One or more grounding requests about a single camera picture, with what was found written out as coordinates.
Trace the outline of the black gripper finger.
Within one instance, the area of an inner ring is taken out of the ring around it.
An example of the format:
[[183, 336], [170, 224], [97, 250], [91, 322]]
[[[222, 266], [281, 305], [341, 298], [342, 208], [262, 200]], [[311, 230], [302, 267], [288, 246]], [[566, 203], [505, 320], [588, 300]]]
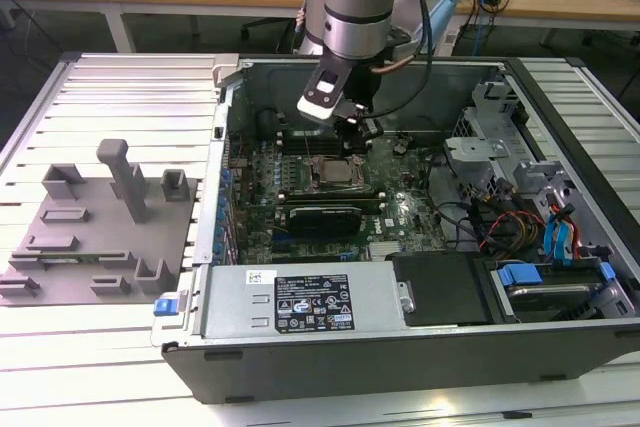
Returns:
[[337, 119], [337, 137], [341, 142], [341, 155], [343, 157], [352, 153], [354, 143], [359, 134], [358, 122], [352, 118]]
[[384, 130], [380, 122], [366, 117], [364, 107], [357, 108], [357, 153], [366, 154], [373, 146], [373, 140], [382, 136]]

